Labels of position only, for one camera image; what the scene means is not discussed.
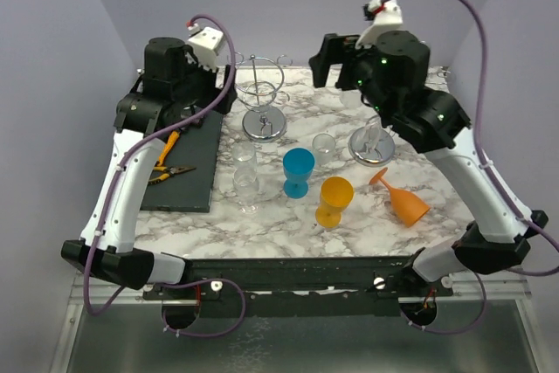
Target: clear glass cup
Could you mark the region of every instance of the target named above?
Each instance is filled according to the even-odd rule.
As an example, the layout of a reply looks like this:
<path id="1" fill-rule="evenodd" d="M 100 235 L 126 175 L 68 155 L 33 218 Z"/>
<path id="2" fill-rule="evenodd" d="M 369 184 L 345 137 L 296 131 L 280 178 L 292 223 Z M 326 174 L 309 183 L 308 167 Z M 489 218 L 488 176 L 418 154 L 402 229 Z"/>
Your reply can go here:
<path id="1" fill-rule="evenodd" d="M 321 134 L 313 139 L 313 155 L 318 165 L 326 165 L 332 161 L 335 153 L 335 138 Z"/>
<path id="2" fill-rule="evenodd" d="M 256 159 L 256 149 L 250 142 L 239 142 L 233 145 L 231 151 L 235 169 L 250 168 L 256 171 L 258 161 Z"/>
<path id="3" fill-rule="evenodd" d="M 258 206 L 256 199 L 259 193 L 260 182 L 256 170 L 244 167 L 235 170 L 233 174 L 233 187 L 237 193 L 241 211 L 245 214 L 256 212 Z"/>

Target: white marble tabletop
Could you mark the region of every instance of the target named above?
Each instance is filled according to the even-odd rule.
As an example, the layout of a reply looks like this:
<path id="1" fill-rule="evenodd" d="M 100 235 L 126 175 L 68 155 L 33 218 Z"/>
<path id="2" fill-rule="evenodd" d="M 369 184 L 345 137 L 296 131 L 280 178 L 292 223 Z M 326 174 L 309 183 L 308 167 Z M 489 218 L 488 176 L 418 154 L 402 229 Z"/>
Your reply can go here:
<path id="1" fill-rule="evenodd" d="M 286 69 L 282 90 L 288 96 L 280 94 L 277 101 L 288 120 L 287 132 L 276 142 L 256 144 L 261 185 L 256 214 L 242 213 L 233 191 L 231 147 L 245 140 L 241 121 L 246 108 L 237 101 L 224 118 L 210 213 L 142 211 L 136 246 L 193 259 L 409 255 L 421 246 L 463 232 L 472 219 L 466 206 L 438 170 L 396 135 L 396 155 L 385 179 L 395 187 L 414 191 L 431 206 L 411 228 L 397 220 L 388 191 L 368 185 L 378 169 L 360 165 L 348 152 L 349 136 L 373 111 L 342 105 L 340 93 L 328 87 L 337 78 L 336 71 L 331 73 L 327 87 L 314 89 L 308 69 Z M 252 69 L 241 69 L 237 81 L 246 83 L 251 77 Z M 276 83 L 279 73 L 259 68 L 259 77 Z M 441 84 L 444 80 L 431 72 L 429 82 Z M 336 139 L 335 159 L 315 169 L 304 198 L 287 198 L 282 191 L 283 155 L 292 148 L 310 149 L 319 133 Z M 321 184 L 329 176 L 343 176 L 355 189 L 342 222 L 331 230 L 314 219 Z"/>

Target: glass base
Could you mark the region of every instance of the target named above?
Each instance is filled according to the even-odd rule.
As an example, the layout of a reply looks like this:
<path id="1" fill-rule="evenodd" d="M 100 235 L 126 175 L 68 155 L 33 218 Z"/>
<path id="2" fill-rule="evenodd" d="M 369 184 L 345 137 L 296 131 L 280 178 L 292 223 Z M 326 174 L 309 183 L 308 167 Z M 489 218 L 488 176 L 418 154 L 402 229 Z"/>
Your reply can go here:
<path id="1" fill-rule="evenodd" d="M 262 122 L 262 115 L 266 116 L 266 123 Z M 243 130 L 253 142 L 273 142 L 287 130 L 286 116 L 276 107 L 269 107 L 261 114 L 248 111 L 243 117 Z"/>
<path id="2" fill-rule="evenodd" d="M 308 193 L 308 184 L 285 181 L 283 184 L 283 191 L 285 191 L 289 198 L 303 198 Z"/>
<path id="3" fill-rule="evenodd" d="M 241 212 L 244 214 L 254 214 L 258 211 L 259 207 L 257 205 L 243 205 L 241 206 Z"/>
<path id="4" fill-rule="evenodd" d="M 318 224 L 322 227 L 326 227 L 327 229 L 336 227 L 342 221 L 341 213 L 328 213 L 321 207 L 316 209 L 314 216 L 316 217 L 316 221 L 318 222 Z"/>

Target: white connector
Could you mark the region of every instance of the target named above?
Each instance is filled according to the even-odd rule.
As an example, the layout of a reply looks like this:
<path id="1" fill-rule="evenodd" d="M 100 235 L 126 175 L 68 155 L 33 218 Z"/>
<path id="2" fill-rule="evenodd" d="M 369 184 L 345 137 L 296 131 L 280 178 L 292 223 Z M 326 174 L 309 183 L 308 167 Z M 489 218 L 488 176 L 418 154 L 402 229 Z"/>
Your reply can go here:
<path id="1" fill-rule="evenodd" d="M 373 12 L 383 6 L 383 0 L 371 0 L 367 5 L 367 10 Z M 373 23 L 367 28 L 357 42 L 355 48 L 370 48 L 376 43 L 381 34 L 388 31 L 398 30 L 403 23 L 402 9 L 396 0 L 390 0 L 384 4 L 384 9 L 375 15 Z"/>
<path id="2" fill-rule="evenodd" d="M 188 25 L 186 28 L 189 30 L 189 34 L 191 37 L 194 37 L 202 30 L 202 28 L 200 28 L 200 25 L 198 24 Z"/>
<path id="3" fill-rule="evenodd" d="M 190 37 L 186 44 L 190 45 L 194 50 L 194 55 L 197 57 L 200 67 L 212 72 L 217 71 L 217 56 L 224 45 L 224 34 L 221 31 L 206 26 L 203 30 L 196 32 L 195 35 Z"/>

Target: red wire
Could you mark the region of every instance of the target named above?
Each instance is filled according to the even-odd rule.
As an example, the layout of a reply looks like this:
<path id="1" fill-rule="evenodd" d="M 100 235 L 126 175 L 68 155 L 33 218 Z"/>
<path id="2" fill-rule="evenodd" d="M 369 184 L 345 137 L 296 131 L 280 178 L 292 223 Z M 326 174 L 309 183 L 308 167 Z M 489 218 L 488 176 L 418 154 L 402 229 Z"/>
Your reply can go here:
<path id="1" fill-rule="evenodd" d="M 200 286 L 196 286 L 196 307 L 198 312 L 200 312 L 200 307 L 202 306 L 202 289 Z"/>

